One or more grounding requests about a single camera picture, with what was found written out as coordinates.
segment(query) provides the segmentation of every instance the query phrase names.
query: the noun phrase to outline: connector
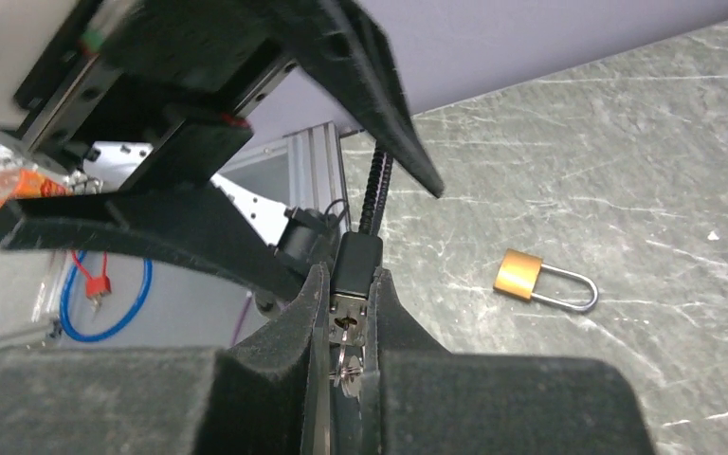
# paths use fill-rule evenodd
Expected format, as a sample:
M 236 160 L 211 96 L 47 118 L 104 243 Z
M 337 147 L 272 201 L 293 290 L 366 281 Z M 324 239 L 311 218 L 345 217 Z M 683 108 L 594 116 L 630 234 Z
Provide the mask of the connector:
M 331 295 L 341 294 L 366 300 L 376 268 L 384 257 L 384 242 L 376 236 L 345 232 L 341 238 Z
M 367 328 L 367 306 L 375 270 L 381 266 L 384 244 L 380 238 L 345 232 L 331 277 L 328 340 L 362 346 Z
M 85 282 L 85 296 L 89 300 L 101 300 L 111 292 L 110 279 L 106 275 L 90 278 Z

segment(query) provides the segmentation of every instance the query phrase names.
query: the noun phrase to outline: black bracket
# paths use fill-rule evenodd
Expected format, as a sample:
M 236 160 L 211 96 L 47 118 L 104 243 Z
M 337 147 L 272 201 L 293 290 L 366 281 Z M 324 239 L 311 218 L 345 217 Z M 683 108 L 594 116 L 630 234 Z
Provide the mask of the black bracket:
M 209 183 L 252 137 L 244 116 L 289 62 L 441 195 L 387 39 L 353 0 L 140 0 L 110 30 L 89 20 L 99 4 L 81 0 L 16 93 L 31 110 L 18 134 L 50 169 L 81 165 L 97 140 L 154 151 L 119 192 L 8 202 L 2 248 L 143 256 L 292 299 L 311 264 L 333 263 L 335 229 L 293 217 L 273 251 Z

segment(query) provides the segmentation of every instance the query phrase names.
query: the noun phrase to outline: red marking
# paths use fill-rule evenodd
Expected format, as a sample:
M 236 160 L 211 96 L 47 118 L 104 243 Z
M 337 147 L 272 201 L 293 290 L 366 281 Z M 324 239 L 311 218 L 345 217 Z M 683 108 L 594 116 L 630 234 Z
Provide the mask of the red marking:
M 80 50 L 82 51 L 82 54 L 84 54 L 84 56 L 88 59 L 92 59 L 99 55 L 99 52 L 94 52 L 93 50 L 91 50 L 91 48 L 88 47 L 88 45 L 83 40 L 80 40 Z
M 236 118 L 234 116 L 231 116 L 230 114 L 222 113 L 219 115 L 222 120 L 230 125 L 230 126 L 240 126 L 242 128 L 249 128 L 249 122 L 244 120 L 243 118 Z
M 68 194 L 68 190 L 64 186 L 58 185 L 49 179 L 46 179 L 40 185 L 41 196 L 63 196 L 66 194 Z

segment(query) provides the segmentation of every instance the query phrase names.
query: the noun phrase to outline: red wire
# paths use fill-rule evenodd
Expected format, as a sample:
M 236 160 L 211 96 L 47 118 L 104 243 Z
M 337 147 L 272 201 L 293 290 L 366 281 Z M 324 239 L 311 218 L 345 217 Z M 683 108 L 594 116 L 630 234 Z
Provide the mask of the red wire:
M 88 273 L 87 269 L 85 269 L 84 265 L 80 262 L 80 258 L 77 257 L 76 251 L 71 251 L 71 259 L 74 260 L 74 265 L 79 268 L 87 280 L 93 280 L 93 276 Z M 101 253 L 101 275 L 103 277 L 107 276 L 107 251 Z

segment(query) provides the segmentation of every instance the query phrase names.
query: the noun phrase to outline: blue cable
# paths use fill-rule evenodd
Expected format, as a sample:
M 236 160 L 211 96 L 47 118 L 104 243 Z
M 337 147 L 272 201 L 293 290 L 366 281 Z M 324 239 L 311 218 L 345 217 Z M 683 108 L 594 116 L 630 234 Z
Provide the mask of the blue cable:
M 80 263 L 85 259 L 86 255 L 86 251 L 80 251 L 80 255 L 78 256 Z M 74 286 L 74 281 L 76 280 L 78 273 L 79 269 L 75 265 L 72 265 L 71 270 L 68 271 L 68 277 L 65 279 L 65 283 L 63 284 L 63 292 L 60 295 L 60 325 L 63 327 L 63 332 L 65 332 L 69 338 L 79 341 L 80 343 L 98 343 L 120 332 L 135 318 L 140 308 L 146 302 L 147 296 L 149 296 L 149 288 L 152 287 L 152 261 L 144 259 L 143 282 L 141 283 L 140 290 L 138 291 L 136 301 L 133 303 L 133 306 L 130 307 L 129 311 L 127 311 L 127 314 L 124 315 L 124 317 L 121 318 L 116 325 L 110 327 L 104 332 L 94 335 L 85 335 L 74 328 L 71 324 L 71 316 L 69 314 L 71 288 Z

